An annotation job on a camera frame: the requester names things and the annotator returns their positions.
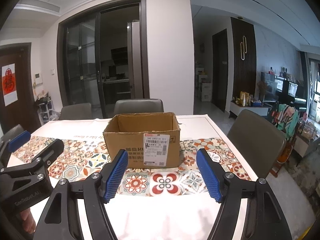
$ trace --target dining table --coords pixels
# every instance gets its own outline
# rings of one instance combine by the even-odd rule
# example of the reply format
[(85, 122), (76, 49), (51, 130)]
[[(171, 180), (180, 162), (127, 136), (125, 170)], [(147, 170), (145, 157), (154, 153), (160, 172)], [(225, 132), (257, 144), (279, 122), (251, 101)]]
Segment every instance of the dining table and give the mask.
[[(50, 121), (31, 134), (31, 139), (10, 157), (8, 167), (30, 162), (54, 139), (64, 142), (65, 150), (49, 167), (52, 186), (65, 177), (69, 181), (85, 179), (111, 162), (102, 132), (111, 119)], [(241, 179), (256, 181), (257, 175), (236, 147), (208, 115), (177, 115), (180, 126), (181, 165), (170, 169), (127, 169), (117, 194), (105, 209), (118, 239), (207, 239), (220, 205), (211, 198), (196, 166), (195, 155), (205, 148), (212, 160), (225, 171)], [(159, 194), (154, 175), (169, 177), (168, 187)], [(136, 187), (130, 183), (139, 181)], [(38, 222), (47, 199), (31, 207)], [(84, 239), (92, 239), (84, 206), (78, 199)], [(247, 199), (241, 200), (233, 240), (241, 239)]]

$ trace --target patterned table runner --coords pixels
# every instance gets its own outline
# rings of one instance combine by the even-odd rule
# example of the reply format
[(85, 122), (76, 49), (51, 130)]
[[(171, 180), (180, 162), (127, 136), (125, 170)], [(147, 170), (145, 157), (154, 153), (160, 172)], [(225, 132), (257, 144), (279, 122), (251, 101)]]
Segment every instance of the patterned table runner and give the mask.
[[(29, 163), (34, 156), (49, 145), (54, 138), (32, 136), (14, 156)], [(49, 167), (53, 178), (67, 178), (70, 182), (83, 180), (99, 172), (111, 162), (103, 141), (63, 140), (64, 151)], [(196, 152), (207, 150), (212, 160), (219, 162), (225, 171), (241, 179), (250, 180), (248, 174), (221, 138), (180, 141), (181, 165), (168, 169), (127, 169), (118, 188), (118, 194), (158, 196), (162, 194), (185, 195), (206, 192), (206, 186), (196, 165)]]

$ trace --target gray dining chair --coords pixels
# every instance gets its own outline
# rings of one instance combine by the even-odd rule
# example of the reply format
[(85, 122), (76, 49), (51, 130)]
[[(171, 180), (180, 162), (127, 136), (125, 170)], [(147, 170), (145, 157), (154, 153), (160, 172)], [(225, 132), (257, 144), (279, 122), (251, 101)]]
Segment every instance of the gray dining chair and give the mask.
[(0, 142), (6, 142), (8, 140), (12, 140), (16, 138), (19, 134), (23, 133), (24, 129), (20, 124), (16, 125), (15, 127), (11, 128), (7, 131), (1, 138)]
[(114, 115), (134, 113), (163, 113), (163, 103), (160, 99), (125, 99), (118, 100)]
[(59, 120), (92, 120), (91, 104), (64, 106)]
[(227, 137), (259, 178), (265, 178), (285, 146), (285, 134), (262, 116), (244, 109)]

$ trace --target person's hand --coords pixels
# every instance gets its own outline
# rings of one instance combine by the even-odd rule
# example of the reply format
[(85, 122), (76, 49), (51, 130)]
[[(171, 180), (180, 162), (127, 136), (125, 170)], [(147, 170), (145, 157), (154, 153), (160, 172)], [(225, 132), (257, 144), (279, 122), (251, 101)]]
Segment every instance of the person's hand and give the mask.
[(32, 234), (36, 230), (36, 222), (33, 219), (30, 208), (26, 209), (25, 211), (22, 211), (20, 215), (23, 220), (22, 228), (29, 234)]

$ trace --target blue gripper pad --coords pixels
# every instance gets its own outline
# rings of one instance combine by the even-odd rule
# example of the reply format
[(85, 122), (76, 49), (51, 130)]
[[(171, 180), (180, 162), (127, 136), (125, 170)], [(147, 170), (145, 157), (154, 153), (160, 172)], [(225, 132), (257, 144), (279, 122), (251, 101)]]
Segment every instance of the blue gripper pad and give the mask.
[(114, 167), (111, 175), (109, 176), (109, 179), (107, 180), (106, 193), (104, 195), (104, 199), (107, 201), (107, 203), (109, 203), (111, 198), (115, 197), (127, 167), (128, 153), (127, 151), (123, 151), (120, 159), (116, 163), (116, 166)]
[(27, 143), (31, 138), (31, 134), (28, 131), (24, 131), (23, 133), (19, 134), (16, 138), (12, 139), (8, 143), (8, 151), (10, 153), (14, 153), (18, 150), (22, 145)]
[(220, 203), (222, 199), (222, 195), (220, 192), (220, 183), (200, 150), (197, 151), (196, 163), (198, 165), (204, 183), (207, 186), (210, 197), (214, 198), (216, 202)]

